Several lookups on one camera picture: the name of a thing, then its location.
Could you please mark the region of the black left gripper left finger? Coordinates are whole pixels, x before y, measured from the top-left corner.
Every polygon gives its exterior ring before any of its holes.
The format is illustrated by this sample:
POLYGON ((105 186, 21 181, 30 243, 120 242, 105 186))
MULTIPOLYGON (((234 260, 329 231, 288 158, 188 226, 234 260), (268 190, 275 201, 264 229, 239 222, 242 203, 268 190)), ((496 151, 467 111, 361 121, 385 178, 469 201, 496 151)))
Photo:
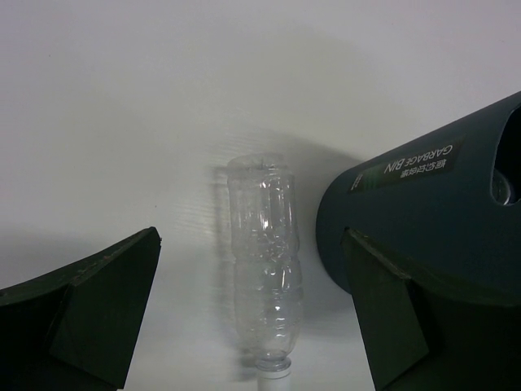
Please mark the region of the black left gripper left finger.
POLYGON ((161 238, 143 229, 1 291, 3 390, 122 390, 161 238))

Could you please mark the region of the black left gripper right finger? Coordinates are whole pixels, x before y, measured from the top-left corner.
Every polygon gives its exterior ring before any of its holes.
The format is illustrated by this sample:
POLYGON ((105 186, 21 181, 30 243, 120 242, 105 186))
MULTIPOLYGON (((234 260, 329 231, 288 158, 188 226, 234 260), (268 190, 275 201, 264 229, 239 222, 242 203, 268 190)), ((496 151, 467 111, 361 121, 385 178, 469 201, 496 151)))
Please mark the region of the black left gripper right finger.
POLYGON ((342 238, 377 390, 518 390, 520 300, 418 264, 362 234, 342 238))

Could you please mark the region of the clear unlabelled plastic bottle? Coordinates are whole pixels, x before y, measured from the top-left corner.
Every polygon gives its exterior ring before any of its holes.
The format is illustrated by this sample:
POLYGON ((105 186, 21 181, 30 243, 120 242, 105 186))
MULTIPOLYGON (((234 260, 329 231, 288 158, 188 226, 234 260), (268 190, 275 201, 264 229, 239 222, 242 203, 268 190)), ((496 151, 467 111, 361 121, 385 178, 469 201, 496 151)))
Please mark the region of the clear unlabelled plastic bottle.
POLYGON ((304 313, 295 177, 279 154, 237 157, 226 172, 236 330, 257 388, 288 390, 304 313))

